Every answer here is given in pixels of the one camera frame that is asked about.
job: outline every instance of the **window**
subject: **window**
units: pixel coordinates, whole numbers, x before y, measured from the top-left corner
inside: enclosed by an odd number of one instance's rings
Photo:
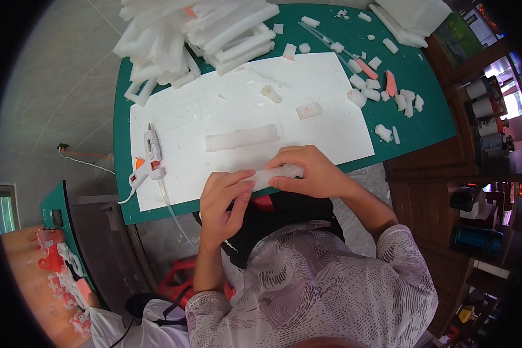
[[[19,228],[14,186],[0,185],[0,234]]]

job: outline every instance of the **green table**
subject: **green table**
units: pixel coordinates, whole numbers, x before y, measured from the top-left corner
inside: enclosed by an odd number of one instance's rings
[[[64,231],[64,235],[66,236],[66,244],[70,247],[72,253],[76,254],[79,258],[81,268],[83,272],[86,274],[85,280],[89,284],[91,290],[100,296],[95,288],[95,284],[91,280],[89,276],[89,272],[85,266],[85,260],[81,257],[79,246],[77,244],[77,239],[72,230],[72,217],[70,216],[70,210],[68,209],[68,198],[66,192],[66,181],[63,180],[58,186],[50,192],[47,198],[41,203],[41,213],[43,216],[43,225],[46,228],[56,228],[60,227]],[[52,221],[52,210],[60,210],[62,214],[62,226],[54,225]]]
[[[257,59],[281,56],[286,43],[299,46],[307,42],[311,46],[311,52],[328,52],[329,50],[321,41],[297,24],[302,16],[312,17],[321,22],[317,27],[319,31],[335,41],[341,42],[349,52],[358,55],[362,51],[366,52],[366,62],[369,62],[374,56],[378,56],[383,61],[376,71],[379,74],[378,80],[381,82],[382,87],[385,85],[384,70],[388,69],[395,74],[398,89],[409,89],[420,94],[425,101],[425,106],[422,113],[414,111],[414,116],[407,119],[403,113],[396,111],[394,100],[391,99],[387,102],[369,100],[363,108],[363,115],[370,130],[369,134],[373,142],[375,155],[344,163],[338,167],[345,173],[354,171],[455,136],[456,129],[449,106],[432,68],[425,58],[421,61],[418,57],[418,53],[422,54],[421,50],[398,44],[371,11],[364,11],[372,18],[371,23],[367,23],[357,17],[360,10],[355,8],[346,8],[350,15],[349,20],[335,18],[334,15],[342,9],[345,8],[322,4],[280,5],[280,14],[266,21],[265,24],[272,28],[274,23],[283,23],[284,34],[277,35],[274,39],[275,47],[273,51]],[[367,38],[368,34],[373,34],[375,40],[369,41]],[[398,46],[399,50],[395,55],[383,45],[382,41],[385,37],[390,38]],[[342,57],[346,61],[349,59],[345,53],[342,53]],[[203,59],[195,56],[194,58],[202,73],[214,71],[212,66],[207,65]],[[114,104],[114,156],[118,194],[121,199],[125,199],[130,194],[128,177],[133,172],[130,149],[130,106],[133,102],[124,98],[124,93],[131,84],[129,81],[131,68],[130,60],[128,58],[123,59],[120,64]],[[345,68],[345,71],[348,76],[351,75],[350,70]],[[360,73],[360,76],[367,78],[364,73]],[[167,87],[157,86],[153,93]],[[381,141],[378,136],[372,133],[377,124],[383,124],[389,129],[392,126],[396,126],[401,144],[397,145],[394,142],[385,143]],[[256,192],[253,197],[276,191],[276,189],[268,188]],[[178,215],[198,211],[199,201],[193,200],[176,204],[173,208]],[[129,202],[122,205],[122,212],[126,224],[170,216],[166,208],[140,212],[137,195],[134,195]]]

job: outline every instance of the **thread spool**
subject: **thread spool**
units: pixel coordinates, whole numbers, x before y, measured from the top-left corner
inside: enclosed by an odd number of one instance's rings
[[[489,116],[499,112],[499,102],[493,96],[480,99],[472,104],[472,111],[476,118]]]
[[[485,76],[466,86],[466,93],[468,94],[468,97],[470,97],[470,99],[476,99],[482,95],[490,93],[491,90],[491,83]]]
[[[479,122],[478,132],[480,136],[503,133],[503,128],[508,126],[508,120],[501,120],[501,117],[497,116],[495,118]]]

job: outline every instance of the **right hand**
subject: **right hand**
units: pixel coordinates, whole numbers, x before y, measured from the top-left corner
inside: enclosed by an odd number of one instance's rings
[[[282,148],[265,166],[276,168],[283,164],[296,164],[304,169],[303,179],[272,177],[269,185],[282,191],[296,192],[314,198],[346,197],[355,181],[340,171],[314,145]]]

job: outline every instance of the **yellow object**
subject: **yellow object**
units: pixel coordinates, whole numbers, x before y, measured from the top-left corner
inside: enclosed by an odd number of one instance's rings
[[[474,313],[474,306],[464,306],[458,315],[460,321],[465,323]]]
[[[135,170],[138,170],[139,167],[143,165],[143,163],[145,163],[145,160],[139,157],[135,157]]]

